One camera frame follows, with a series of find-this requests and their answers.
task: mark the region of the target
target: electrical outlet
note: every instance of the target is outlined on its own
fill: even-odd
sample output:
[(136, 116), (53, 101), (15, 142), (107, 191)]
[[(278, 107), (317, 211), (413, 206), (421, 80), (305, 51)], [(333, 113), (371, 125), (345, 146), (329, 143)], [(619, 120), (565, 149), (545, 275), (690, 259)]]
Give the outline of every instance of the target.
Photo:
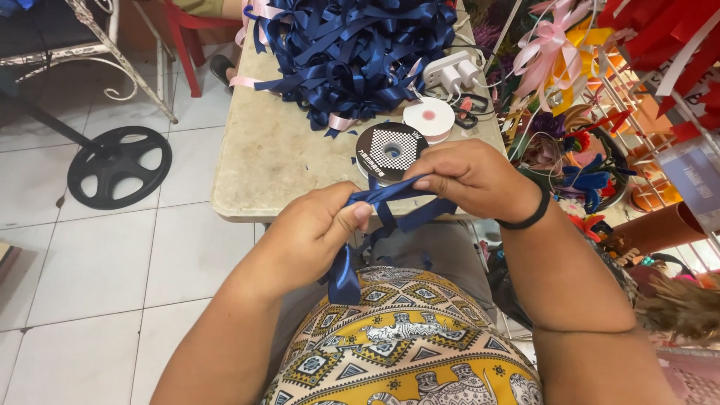
[(445, 58), (432, 61), (423, 69), (423, 80), (425, 81), (425, 88), (430, 89), (431, 87), (438, 86), (440, 84), (440, 72), (447, 66), (457, 66), (462, 61), (472, 61), (472, 57), (466, 50), (461, 50), (458, 53), (452, 53), (447, 55)]

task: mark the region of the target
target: wristband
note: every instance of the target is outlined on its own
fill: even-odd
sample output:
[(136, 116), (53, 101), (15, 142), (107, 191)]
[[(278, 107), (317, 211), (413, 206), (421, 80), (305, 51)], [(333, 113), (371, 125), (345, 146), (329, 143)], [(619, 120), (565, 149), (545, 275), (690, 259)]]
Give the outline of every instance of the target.
[(540, 187), (540, 191), (542, 192), (540, 206), (538, 207), (537, 211), (535, 211), (535, 213), (530, 216), (530, 218), (518, 223), (509, 223), (501, 221), (499, 219), (496, 219), (495, 221), (497, 221), (500, 226), (510, 231), (518, 231), (520, 229), (530, 228), (532, 225), (535, 224), (535, 222), (540, 221), (540, 218), (545, 216), (547, 206), (550, 204), (550, 193), (548, 192), (548, 190), (545, 189), (545, 187), (542, 187), (540, 184), (538, 184), (538, 187)]

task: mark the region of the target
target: navy blue satin ribbon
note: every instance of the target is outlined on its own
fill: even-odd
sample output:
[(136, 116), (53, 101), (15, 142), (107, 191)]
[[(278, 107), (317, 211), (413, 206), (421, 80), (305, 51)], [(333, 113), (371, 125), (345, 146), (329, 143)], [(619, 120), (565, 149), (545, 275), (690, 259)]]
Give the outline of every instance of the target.
[[(258, 17), (283, 79), (255, 84), (282, 94), (307, 110), (313, 130), (328, 126), (331, 113), (366, 120), (415, 98), (423, 91), (419, 73), (442, 58), (457, 21), (455, 10), (438, 0), (269, 0), (283, 9), (273, 19)], [(282, 19), (292, 16), (292, 22)], [(420, 65), (412, 76), (412, 66)], [(328, 130), (335, 138), (339, 131)]]
[(370, 190), (356, 192), (350, 196), (346, 206), (358, 201), (374, 205), (382, 227), (366, 237), (358, 249), (352, 249), (349, 244), (344, 244), (335, 256), (327, 274), (320, 280), (321, 283), (325, 280), (328, 281), (328, 299), (331, 303), (340, 305), (358, 305), (360, 303), (360, 281), (355, 273), (356, 269), (351, 263), (351, 257), (354, 254), (361, 254), (368, 247), (372, 247), (378, 239), (387, 238), (396, 228), (400, 228), (404, 232), (412, 231), (442, 214), (455, 213), (457, 205), (454, 202), (436, 198), (407, 214), (404, 218), (395, 220), (387, 206), (388, 201), (433, 194), (413, 189), (413, 183), (421, 177), (422, 175), (387, 187), (378, 187), (377, 181), (374, 181), (375, 178), (370, 176)]

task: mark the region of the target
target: marble table top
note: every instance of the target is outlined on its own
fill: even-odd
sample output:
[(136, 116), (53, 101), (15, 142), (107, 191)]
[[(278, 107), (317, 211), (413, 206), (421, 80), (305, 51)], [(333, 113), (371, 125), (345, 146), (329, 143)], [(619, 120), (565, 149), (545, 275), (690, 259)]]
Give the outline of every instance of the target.
[[(458, 21), (467, 15), (458, 1)], [(466, 22), (458, 33), (473, 38), (470, 23)], [(455, 45), (465, 44), (455, 39)], [(459, 52), (463, 48), (451, 48)], [(243, 57), (238, 65), (241, 76), (262, 81), (280, 79), (275, 56), (256, 53), (254, 42), (245, 41)], [(475, 92), (490, 98), (487, 89), (475, 87)], [(391, 113), (377, 115), (366, 122), (358, 121), (351, 130), (362, 133), (368, 127), (385, 120), (402, 122), (402, 104)], [(449, 141), (466, 139), (462, 129), (455, 125)], [(495, 114), (480, 117), (471, 130), (470, 138), (479, 138), (496, 147), (503, 154), (503, 139)], [(350, 158), (355, 156), (357, 136), (341, 132), (336, 139), (324, 137), (325, 131), (312, 131), (310, 121), (297, 105), (286, 103), (280, 97), (237, 86), (230, 103), (228, 123), (215, 168), (210, 202), (215, 211), (232, 222), (272, 222), (293, 199), (314, 188), (351, 180), (367, 190), (367, 180), (360, 174)], [(432, 196), (390, 202), (391, 211), (401, 216), (432, 200)], [(455, 215), (443, 219), (470, 219), (472, 216), (458, 209)]]

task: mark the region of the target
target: fingernail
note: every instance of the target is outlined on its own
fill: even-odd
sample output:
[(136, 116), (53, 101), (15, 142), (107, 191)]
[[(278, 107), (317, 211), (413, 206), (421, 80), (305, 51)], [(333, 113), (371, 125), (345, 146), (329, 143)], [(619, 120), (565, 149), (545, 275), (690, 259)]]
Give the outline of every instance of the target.
[(355, 218), (358, 218), (360, 220), (365, 219), (372, 214), (372, 206), (371, 205), (360, 205), (358, 208), (355, 208)]
[(430, 187), (430, 180), (418, 180), (413, 184), (413, 188), (416, 190), (427, 190)]

